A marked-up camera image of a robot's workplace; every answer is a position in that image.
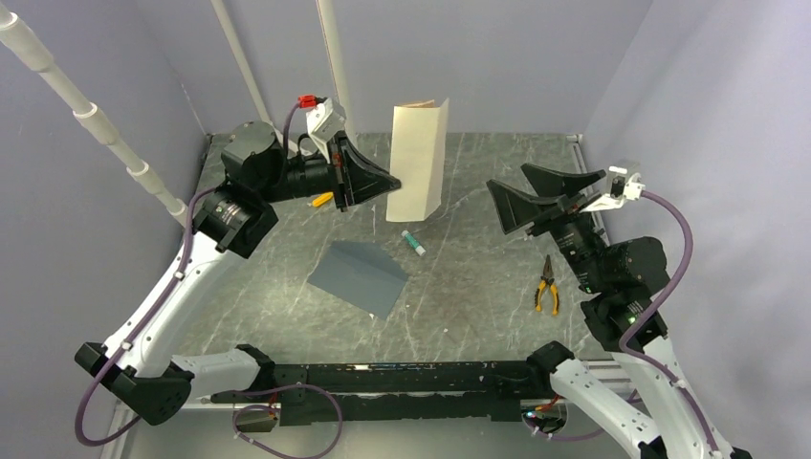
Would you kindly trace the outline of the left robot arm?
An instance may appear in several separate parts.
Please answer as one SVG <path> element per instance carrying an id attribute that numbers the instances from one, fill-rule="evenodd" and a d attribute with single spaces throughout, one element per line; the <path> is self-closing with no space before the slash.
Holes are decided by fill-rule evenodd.
<path id="1" fill-rule="evenodd" d="M 274 362 L 251 345 L 195 357 L 177 350 L 223 278 L 277 224 L 276 203 L 331 192 L 338 209 L 346 209 L 401 186 L 341 131 L 327 141 L 324 153 L 289 157 L 268 123 L 251 121 L 235 128 L 218 151 L 224 181 L 194 197 L 197 212 L 158 285 L 117 332 L 104 342 L 84 343 L 75 356 L 99 384 L 153 426 L 190 399 L 241 392 L 260 402 L 273 393 Z"/>

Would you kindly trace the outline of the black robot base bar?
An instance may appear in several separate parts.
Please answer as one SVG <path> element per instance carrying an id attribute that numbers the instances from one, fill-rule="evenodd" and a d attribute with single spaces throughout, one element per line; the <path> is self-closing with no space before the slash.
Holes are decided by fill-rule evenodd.
<path id="1" fill-rule="evenodd" d="M 334 421 L 486 418 L 516 422 L 533 401 L 550 400 L 550 377 L 573 353 L 551 341 L 524 361 L 271 363 L 242 391 L 211 396 L 216 404 L 280 406 L 283 426 Z M 280 389 L 277 397 L 271 390 Z"/>

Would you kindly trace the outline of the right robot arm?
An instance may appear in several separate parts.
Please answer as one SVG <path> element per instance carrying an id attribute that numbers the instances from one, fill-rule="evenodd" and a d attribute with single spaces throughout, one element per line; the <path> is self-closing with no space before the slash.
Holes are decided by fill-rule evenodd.
<path id="1" fill-rule="evenodd" d="M 589 294 L 581 304 L 590 334 L 620 365 L 641 405 L 600 382 L 563 344 L 552 341 L 526 362 L 527 384 L 539 397 L 553 394 L 576 406 L 631 458 L 744 458 L 698 402 L 679 364 L 660 307 L 684 277 L 693 253 L 686 218 L 676 215 L 682 258 L 667 271 L 662 243 L 650 236 L 607 244 L 594 214 L 640 199 L 653 200 L 638 165 L 616 164 L 588 173 L 524 164 L 531 186 L 523 192 L 487 183 L 502 230 L 549 234 Z"/>

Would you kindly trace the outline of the grey envelope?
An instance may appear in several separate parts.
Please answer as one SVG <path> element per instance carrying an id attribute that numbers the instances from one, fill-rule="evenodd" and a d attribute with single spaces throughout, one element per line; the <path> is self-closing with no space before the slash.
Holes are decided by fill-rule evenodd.
<path id="1" fill-rule="evenodd" d="M 408 273 L 380 245 L 333 241 L 308 283 L 369 315 L 387 319 L 409 280 Z"/>

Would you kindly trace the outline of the cream letter paper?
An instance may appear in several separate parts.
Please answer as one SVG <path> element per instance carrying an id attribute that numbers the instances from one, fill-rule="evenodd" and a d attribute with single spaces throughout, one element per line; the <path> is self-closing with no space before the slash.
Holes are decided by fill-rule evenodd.
<path id="1" fill-rule="evenodd" d="M 422 222 L 439 208 L 448 121 L 448 99 L 394 107 L 390 173 L 402 186 L 388 195 L 388 222 Z"/>

